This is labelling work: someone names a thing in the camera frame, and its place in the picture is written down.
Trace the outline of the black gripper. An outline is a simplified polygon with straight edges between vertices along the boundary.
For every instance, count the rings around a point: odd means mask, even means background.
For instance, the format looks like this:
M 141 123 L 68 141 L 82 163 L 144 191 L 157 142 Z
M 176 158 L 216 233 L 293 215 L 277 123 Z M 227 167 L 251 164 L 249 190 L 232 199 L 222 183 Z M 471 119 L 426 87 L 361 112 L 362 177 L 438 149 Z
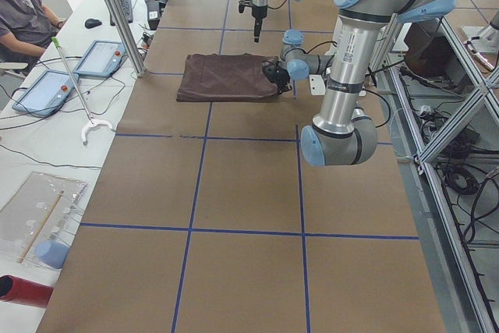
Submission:
M 264 62 L 263 73 L 266 78 L 277 87 L 277 93 L 283 94 L 292 89 L 288 71 L 280 67 L 277 62 Z
M 255 19 L 253 26 L 253 41 L 258 43 L 260 41 L 262 20 L 267 17 L 268 0 L 251 0 L 250 4 L 252 16 Z

